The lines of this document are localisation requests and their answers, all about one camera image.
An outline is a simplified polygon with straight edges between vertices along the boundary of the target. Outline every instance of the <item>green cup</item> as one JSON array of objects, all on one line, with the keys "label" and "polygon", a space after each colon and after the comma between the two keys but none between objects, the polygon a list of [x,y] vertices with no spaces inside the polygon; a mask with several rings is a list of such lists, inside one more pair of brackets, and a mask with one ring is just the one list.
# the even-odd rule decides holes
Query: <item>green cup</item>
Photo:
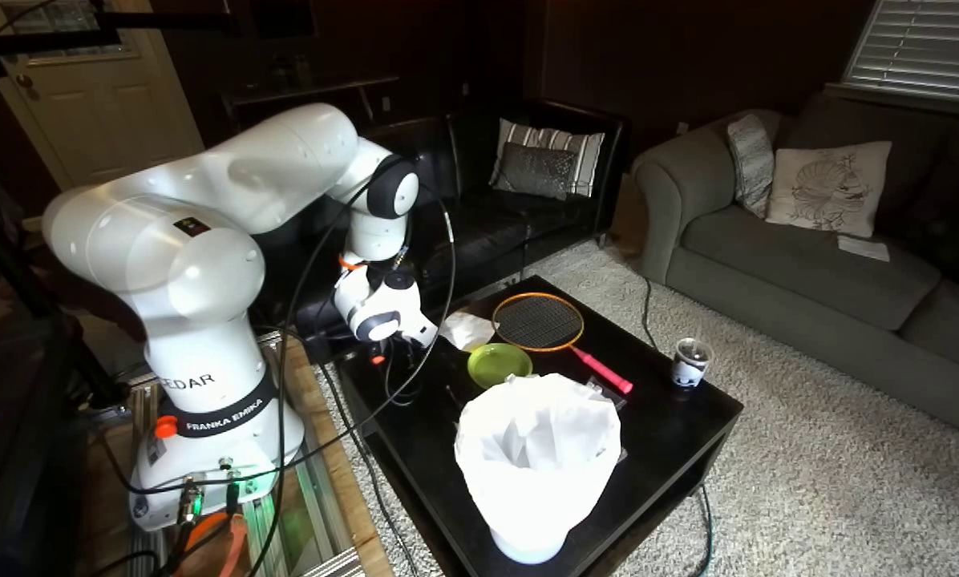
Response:
[{"label": "green cup", "polygon": [[485,342],[469,357],[469,375],[477,388],[506,383],[506,375],[533,375],[533,359],[512,342]]}]

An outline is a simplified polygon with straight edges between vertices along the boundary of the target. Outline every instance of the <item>red handle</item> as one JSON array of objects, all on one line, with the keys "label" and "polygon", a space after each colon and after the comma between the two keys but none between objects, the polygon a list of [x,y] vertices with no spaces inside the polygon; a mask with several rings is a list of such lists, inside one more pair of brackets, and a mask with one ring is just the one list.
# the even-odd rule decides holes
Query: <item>red handle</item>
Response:
[{"label": "red handle", "polygon": [[633,394],[633,383],[629,379],[621,379],[621,375],[614,375],[608,366],[604,366],[597,357],[591,357],[591,352],[584,352],[584,351],[576,351],[576,346],[571,346],[573,351],[573,357],[591,369],[591,373],[597,373],[608,388],[614,388],[618,394]]}]

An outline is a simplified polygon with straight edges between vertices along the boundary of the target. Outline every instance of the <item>carpet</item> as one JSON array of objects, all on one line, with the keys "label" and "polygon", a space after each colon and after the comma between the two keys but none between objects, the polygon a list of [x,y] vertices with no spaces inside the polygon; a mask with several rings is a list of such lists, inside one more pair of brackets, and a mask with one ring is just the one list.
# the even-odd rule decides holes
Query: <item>carpet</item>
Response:
[{"label": "carpet", "polygon": [[[567,247],[524,277],[543,277],[645,334],[641,277],[597,244]],[[708,383],[743,403],[705,478],[714,512],[708,575],[959,575],[954,429],[659,286],[650,289],[646,325],[665,352],[681,336],[705,341]],[[439,575],[385,482],[377,491],[405,538],[396,546],[396,533],[377,523],[394,575]],[[614,575],[684,577],[701,546],[699,507],[685,501]]]}]

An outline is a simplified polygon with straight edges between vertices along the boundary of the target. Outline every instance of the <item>white plastic bag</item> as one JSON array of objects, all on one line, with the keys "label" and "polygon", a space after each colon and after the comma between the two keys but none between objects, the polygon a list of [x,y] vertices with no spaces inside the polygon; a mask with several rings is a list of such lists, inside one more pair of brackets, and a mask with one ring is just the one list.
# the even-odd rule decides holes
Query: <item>white plastic bag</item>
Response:
[{"label": "white plastic bag", "polygon": [[465,403],[453,449],[497,550],[543,566],[597,507],[618,462],[618,417],[563,375],[511,379]]}]

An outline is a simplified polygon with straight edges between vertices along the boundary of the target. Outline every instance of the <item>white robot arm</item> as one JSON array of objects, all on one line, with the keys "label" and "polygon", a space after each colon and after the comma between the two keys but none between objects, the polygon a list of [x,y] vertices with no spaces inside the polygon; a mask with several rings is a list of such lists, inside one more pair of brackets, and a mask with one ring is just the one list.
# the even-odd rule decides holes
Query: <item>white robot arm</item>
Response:
[{"label": "white robot arm", "polygon": [[[135,462],[135,486],[273,470],[298,452],[302,422],[276,400],[246,321],[264,286],[264,254],[249,234],[276,230],[324,195],[354,202],[348,251],[363,262],[392,260],[405,247],[416,174],[360,137],[340,110],[302,105],[202,154],[48,204],[48,247],[142,318],[147,364],[171,400],[157,438]],[[407,326],[423,346],[433,342],[416,286],[396,299],[380,289],[356,289],[354,299],[340,308],[347,321],[385,313],[380,330],[365,336]],[[237,491],[239,501],[258,497],[268,478]],[[177,507],[180,491],[130,497],[130,517],[147,533],[174,527]],[[224,486],[205,491],[205,507],[224,507]]]}]

